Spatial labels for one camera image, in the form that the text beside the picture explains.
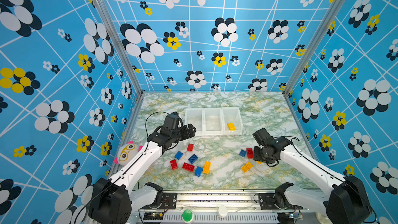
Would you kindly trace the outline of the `small red square lego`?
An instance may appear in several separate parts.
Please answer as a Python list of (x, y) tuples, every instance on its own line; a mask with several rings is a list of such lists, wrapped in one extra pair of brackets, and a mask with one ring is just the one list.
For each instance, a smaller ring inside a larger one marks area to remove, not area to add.
[(194, 149), (194, 145), (193, 144), (188, 144), (187, 151), (193, 152), (193, 149)]

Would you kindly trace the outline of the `small blue lego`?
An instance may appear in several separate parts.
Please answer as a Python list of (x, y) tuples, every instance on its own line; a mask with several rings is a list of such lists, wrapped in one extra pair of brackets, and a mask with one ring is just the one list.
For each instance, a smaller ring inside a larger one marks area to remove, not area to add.
[(245, 157), (245, 156), (246, 156), (246, 151), (242, 149), (242, 150), (239, 152), (239, 155), (240, 155), (241, 157)]
[(175, 158), (176, 158), (177, 160), (180, 160), (182, 157), (183, 157), (183, 152), (181, 152), (181, 151), (178, 151), (178, 152), (176, 153), (176, 155), (175, 155)]

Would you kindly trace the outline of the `yellow curved lego brick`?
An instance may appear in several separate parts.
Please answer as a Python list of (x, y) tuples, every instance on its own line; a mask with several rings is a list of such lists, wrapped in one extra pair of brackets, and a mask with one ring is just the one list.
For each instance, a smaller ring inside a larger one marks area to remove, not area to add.
[(235, 131), (236, 130), (236, 127), (235, 127), (235, 125), (233, 123), (228, 123), (227, 126), (228, 126), (230, 131)]

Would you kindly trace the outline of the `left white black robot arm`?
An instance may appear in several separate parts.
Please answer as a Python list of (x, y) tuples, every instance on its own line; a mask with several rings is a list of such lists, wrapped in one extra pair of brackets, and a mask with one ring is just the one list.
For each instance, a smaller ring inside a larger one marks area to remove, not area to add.
[(161, 186), (146, 183), (138, 190), (134, 190), (134, 186), (166, 151), (174, 144), (195, 137), (196, 131), (193, 124), (184, 125), (177, 112), (168, 114), (163, 125), (147, 137), (143, 148), (122, 169), (94, 184), (88, 216), (100, 224), (125, 224), (132, 212), (145, 206), (160, 206)]

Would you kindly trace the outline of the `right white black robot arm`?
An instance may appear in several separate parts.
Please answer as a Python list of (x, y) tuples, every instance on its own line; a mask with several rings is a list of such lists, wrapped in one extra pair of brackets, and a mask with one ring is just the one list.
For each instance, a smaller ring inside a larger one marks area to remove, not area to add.
[(293, 144), (293, 137), (271, 136), (264, 128), (253, 134), (258, 143), (254, 160), (269, 167), (281, 161), (310, 179), (320, 192), (284, 183), (275, 189), (274, 204), (279, 209), (291, 206), (307, 208), (326, 216), (334, 224), (363, 224), (376, 216), (363, 182), (353, 175), (335, 172)]

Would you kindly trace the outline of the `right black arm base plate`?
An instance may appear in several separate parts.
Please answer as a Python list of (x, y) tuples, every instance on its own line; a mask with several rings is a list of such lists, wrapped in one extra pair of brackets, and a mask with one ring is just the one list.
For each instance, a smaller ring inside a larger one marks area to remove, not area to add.
[(253, 200), (260, 205), (261, 210), (281, 210), (281, 211), (298, 211), (303, 208), (300, 206), (288, 205), (285, 207), (278, 207), (273, 193), (259, 193), (255, 194)]

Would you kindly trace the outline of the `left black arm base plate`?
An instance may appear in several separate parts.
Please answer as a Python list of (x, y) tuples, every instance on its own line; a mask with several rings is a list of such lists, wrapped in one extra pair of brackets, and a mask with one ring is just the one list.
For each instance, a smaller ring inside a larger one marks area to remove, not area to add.
[(159, 203), (154, 203), (153, 205), (146, 205), (141, 209), (154, 209), (154, 210), (170, 210), (176, 209), (177, 203), (177, 193), (166, 192), (163, 193), (162, 199)]

